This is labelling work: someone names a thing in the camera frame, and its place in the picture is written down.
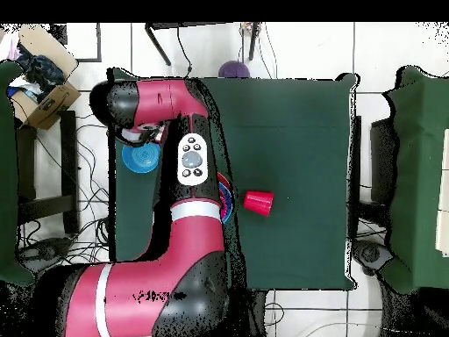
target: blue plate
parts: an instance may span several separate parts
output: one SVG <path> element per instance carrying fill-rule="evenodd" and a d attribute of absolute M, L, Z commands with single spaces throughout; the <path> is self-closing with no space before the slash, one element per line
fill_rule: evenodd
<path fill-rule="evenodd" d="M 158 166 L 159 145 L 146 143 L 140 147 L 123 146 L 122 159 L 125 166 L 135 173 L 148 173 Z"/>

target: green tablecloth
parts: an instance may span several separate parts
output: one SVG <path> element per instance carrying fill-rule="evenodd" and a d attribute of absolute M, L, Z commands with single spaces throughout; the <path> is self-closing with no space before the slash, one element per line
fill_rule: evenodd
<path fill-rule="evenodd" d="M 419 287 L 449 289 L 449 258 L 435 249 L 449 80 L 407 67 L 387 96 L 399 139 L 389 238 L 398 259 L 382 275 L 400 293 Z"/>
<path fill-rule="evenodd" d="M 114 75 L 125 77 L 119 70 Z M 202 81 L 219 109 L 238 190 L 248 287 L 351 289 L 345 277 L 346 169 L 349 93 L 356 76 L 338 81 Z M 156 178 L 156 171 L 132 173 L 121 150 L 117 142 L 118 261 L 134 259 L 146 249 Z M 217 169 L 225 172 L 225 159 L 217 158 Z M 269 218 L 241 207 L 246 190 L 274 193 Z"/>
<path fill-rule="evenodd" d="M 34 281 L 34 277 L 15 258 L 18 244 L 18 161 L 14 110 L 6 96 L 10 82 L 22 73 L 17 63 L 0 62 L 0 280 L 27 285 Z"/>

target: white tile floor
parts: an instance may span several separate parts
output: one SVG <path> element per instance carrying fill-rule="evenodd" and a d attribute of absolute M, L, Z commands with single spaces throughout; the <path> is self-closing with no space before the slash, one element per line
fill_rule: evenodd
<path fill-rule="evenodd" d="M 444 24 L 414 23 L 267 23 L 269 37 L 276 52 L 278 78 L 335 79 L 342 73 L 355 72 L 360 76 L 357 89 L 357 114 L 362 117 L 361 184 L 371 184 L 369 127 L 372 122 L 389 116 L 389 107 L 381 93 L 395 85 L 396 71 L 407 64 L 419 65 L 434 75 L 449 72 L 449 26 Z M 188 63 L 179 47 L 176 30 L 157 31 L 172 67 L 167 67 L 146 36 L 144 24 L 101 24 L 102 62 L 80 63 L 69 81 L 82 92 L 72 106 L 78 117 L 91 113 L 89 91 L 105 79 L 106 69 L 124 68 L 140 76 L 169 76 L 186 73 Z M 228 60 L 237 59 L 240 49 L 238 23 L 181 29 L 180 37 L 186 54 L 192 62 L 190 76 L 217 76 L 219 67 Z M 274 73 L 274 58 L 265 29 L 260 36 L 261 52 L 270 73 Z M 246 65 L 252 77 L 268 78 L 256 44 L 253 61 L 248 60 L 249 36 L 246 37 Z M 95 117 L 78 119 L 78 126 L 97 124 Z M 39 137 L 57 159 L 60 131 L 55 125 L 49 131 L 39 131 Z M 105 130 L 86 127 L 79 131 L 82 144 L 96 155 L 94 179 L 108 188 L 108 151 Z M 80 151 L 92 162 L 91 155 Z M 89 198 L 89 169 L 80 158 L 80 183 Z M 61 193 L 58 166 L 48 157 L 40 144 L 37 146 L 36 187 L 38 197 Z M 369 200 L 369 189 L 360 189 L 361 198 Z M 107 206 L 93 204 L 96 217 L 107 214 Z M 92 220 L 92 211 L 81 215 L 82 224 Z M 42 219 L 42 229 L 36 233 L 62 236 L 60 216 Z M 82 241 L 92 241 L 89 229 Z M 266 311 L 268 337 L 377 337 L 381 323 L 381 293 L 377 280 L 367 277 L 353 262 L 351 275 L 357 289 L 350 292 L 335 290 L 271 291 Z"/>

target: button panel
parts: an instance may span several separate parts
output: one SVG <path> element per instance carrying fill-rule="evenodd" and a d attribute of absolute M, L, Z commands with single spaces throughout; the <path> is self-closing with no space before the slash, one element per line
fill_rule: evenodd
<path fill-rule="evenodd" d="M 178 181 L 196 186 L 207 180 L 207 146 L 199 134 L 189 133 L 178 145 Z"/>

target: plastic cup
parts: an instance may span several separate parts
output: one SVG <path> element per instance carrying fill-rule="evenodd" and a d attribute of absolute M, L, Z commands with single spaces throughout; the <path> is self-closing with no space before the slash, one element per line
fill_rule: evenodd
<path fill-rule="evenodd" d="M 261 216 L 268 217 L 273 205 L 274 194 L 272 192 L 248 191 L 245 194 L 243 207 Z"/>

